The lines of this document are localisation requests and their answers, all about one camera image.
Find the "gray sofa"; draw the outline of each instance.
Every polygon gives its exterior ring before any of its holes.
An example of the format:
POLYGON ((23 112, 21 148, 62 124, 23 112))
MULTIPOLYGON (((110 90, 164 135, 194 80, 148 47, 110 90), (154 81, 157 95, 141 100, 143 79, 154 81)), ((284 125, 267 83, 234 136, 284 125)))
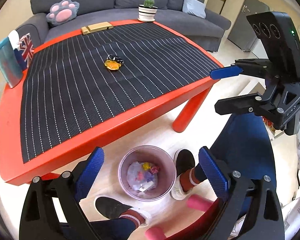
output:
MULTIPOLYGON (((61 0, 30 0, 33 16, 16 30, 20 36, 27 33, 35 47, 62 34, 98 22, 138 18, 138 5, 144 0, 72 0, 80 3, 77 17, 62 25, 51 27, 46 15, 52 4, 61 0)), ((218 51, 221 38, 231 22, 208 9, 206 18, 182 12, 183 0, 155 0, 157 22, 181 33, 208 51, 218 51)))

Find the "bag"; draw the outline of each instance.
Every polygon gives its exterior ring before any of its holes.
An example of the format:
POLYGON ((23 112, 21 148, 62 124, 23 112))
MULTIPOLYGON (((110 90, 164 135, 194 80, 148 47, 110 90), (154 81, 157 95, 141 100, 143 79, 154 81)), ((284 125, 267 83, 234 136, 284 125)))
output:
POLYGON ((133 190, 145 192, 158 185, 159 167, 152 163, 132 163, 127 171, 127 182, 133 190))

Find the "table leg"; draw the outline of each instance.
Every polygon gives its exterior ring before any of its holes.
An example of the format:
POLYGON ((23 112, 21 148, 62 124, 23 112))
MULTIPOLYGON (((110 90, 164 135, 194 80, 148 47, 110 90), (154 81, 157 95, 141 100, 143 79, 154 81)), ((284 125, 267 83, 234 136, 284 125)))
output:
POLYGON ((172 128, 175 132, 183 132, 191 122, 194 115, 199 110, 203 101, 206 99, 212 87, 207 88, 203 92, 189 99, 185 107, 181 110, 178 117, 174 120, 172 128))

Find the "potted plant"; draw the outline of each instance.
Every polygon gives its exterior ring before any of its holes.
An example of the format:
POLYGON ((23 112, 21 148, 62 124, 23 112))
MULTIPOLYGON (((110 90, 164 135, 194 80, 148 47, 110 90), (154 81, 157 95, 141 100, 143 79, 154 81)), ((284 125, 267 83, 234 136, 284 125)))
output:
POLYGON ((154 0, 145 0, 143 4, 139 5, 139 21, 153 22, 155 13, 158 8, 154 6, 154 0))

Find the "pink handle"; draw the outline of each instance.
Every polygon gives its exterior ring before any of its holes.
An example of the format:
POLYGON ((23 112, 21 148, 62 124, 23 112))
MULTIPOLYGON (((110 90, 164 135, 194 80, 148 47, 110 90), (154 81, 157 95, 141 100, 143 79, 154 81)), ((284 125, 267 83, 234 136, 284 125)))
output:
POLYGON ((200 197, 197 194, 191 195, 187 200, 187 206, 196 210, 206 212, 213 204, 212 200, 200 197))
POLYGON ((165 240, 167 237, 165 236, 163 230, 159 227, 151 227, 145 232, 145 236, 148 240, 165 240))

